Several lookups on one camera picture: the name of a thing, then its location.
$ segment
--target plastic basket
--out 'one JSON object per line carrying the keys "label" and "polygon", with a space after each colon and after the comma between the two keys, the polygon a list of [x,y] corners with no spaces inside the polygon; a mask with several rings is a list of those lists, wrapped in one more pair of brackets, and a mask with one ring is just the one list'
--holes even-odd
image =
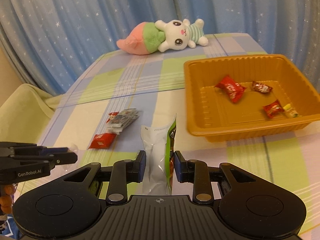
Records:
{"label": "plastic basket", "polygon": [[[208,141],[236,140],[302,129],[320,120],[320,96],[297,67],[283,55],[217,57],[184,64],[187,127]],[[247,87],[237,103],[214,86],[226,75]],[[268,94],[252,89],[252,81],[273,87]],[[291,103],[301,117],[284,113],[269,119],[262,106],[276,99]]]}

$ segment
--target table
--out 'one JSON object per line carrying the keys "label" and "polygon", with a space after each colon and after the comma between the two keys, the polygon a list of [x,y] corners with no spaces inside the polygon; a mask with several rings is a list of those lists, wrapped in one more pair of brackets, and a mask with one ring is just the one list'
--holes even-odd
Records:
{"label": "table", "polygon": [[[15,197],[90,162],[102,166],[122,159],[134,159],[143,149],[140,126],[163,126],[177,114],[175,150],[185,159],[199,159],[208,166],[230,162],[297,194],[306,204],[307,218],[301,229],[305,240],[320,238],[320,122],[303,130],[278,135],[209,143],[186,130],[183,63],[187,60],[266,54],[248,34],[207,35],[206,47],[156,52],[138,56],[114,51],[99,57],[62,98],[39,144],[48,147],[78,147],[78,162],[57,166],[51,176],[19,184]],[[141,116],[111,149],[87,150],[93,136],[105,131],[108,113],[136,107]],[[105,197],[103,188],[101,197]],[[137,185],[128,185],[134,193]],[[213,184],[216,198],[217,186]],[[191,194],[192,184],[173,180],[173,194]]]}

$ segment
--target red snack packet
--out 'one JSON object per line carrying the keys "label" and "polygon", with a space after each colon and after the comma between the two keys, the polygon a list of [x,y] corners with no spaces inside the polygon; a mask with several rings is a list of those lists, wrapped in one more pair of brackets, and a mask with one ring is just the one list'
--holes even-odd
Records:
{"label": "red snack packet", "polygon": [[269,87],[266,84],[255,81],[252,81],[252,88],[260,93],[269,93],[273,89],[273,87]]}
{"label": "red snack packet", "polygon": [[269,118],[273,118],[277,113],[284,112],[278,100],[274,101],[270,105],[263,106],[264,111]]}
{"label": "red snack packet", "polygon": [[106,123],[109,122],[110,120],[112,120],[117,114],[119,114],[119,112],[109,113],[109,118],[108,118],[108,120],[106,121]]}
{"label": "red snack packet", "polygon": [[88,149],[106,149],[109,148],[117,135],[113,133],[96,134]]}
{"label": "red snack packet", "polygon": [[233,103],[236,103],[243,95],[246,87],[241,86],[229,75],[225,76],[215,87],[223,89]]}

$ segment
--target green and white striped shirt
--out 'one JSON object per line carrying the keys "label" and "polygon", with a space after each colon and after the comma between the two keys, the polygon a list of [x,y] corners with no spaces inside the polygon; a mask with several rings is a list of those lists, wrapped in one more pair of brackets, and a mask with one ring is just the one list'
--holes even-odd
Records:
{"label": "green and white striped shirt", "polygon": [[195,43],[198,43],[200,37],[204,36],[203,30],[196,26],[195,23],[187,26],[187,28],[190,33],[190,40],[194,41]]}

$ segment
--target stuffed animal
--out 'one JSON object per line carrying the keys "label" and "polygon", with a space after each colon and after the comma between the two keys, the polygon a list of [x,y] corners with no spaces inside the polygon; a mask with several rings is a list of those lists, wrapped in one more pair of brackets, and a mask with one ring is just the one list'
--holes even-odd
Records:
{"label": "stuffed animal", "polygon": [[165,23],[163,21],[156,21],[156,27],[164,31],[165,41],[160,44],[158,50],[161,52],[167,49],[181,50],[187,45],[190,48],[195,48],[196,44],[201,46],[208,45],[208,39],[204,36],[203,26],[204,21],[197,19],[195,23],[190,24],[190,21],[184,19],[182,22],[173,20]]}
{"label": "stuffed animal", "polygon": [[196,44],[206,46],[209,41],[204,36],[203,26],[202,19],[197,19],[193,24],[187,19],[172,20],[168,23],[161,20],[156,23],[143,22],[137,25],[126,39],[118,40],[117,46],[137,55],[150,54],[157,50],[181,50],[186,46],[195,48]]}
{"label": "stuffed animal", "polygon": [[145,55],[157,51],[164,40],[164,32],[157,29],[155,23],[143,22],[126,39],[118,40],[117,46],[130,54]]}

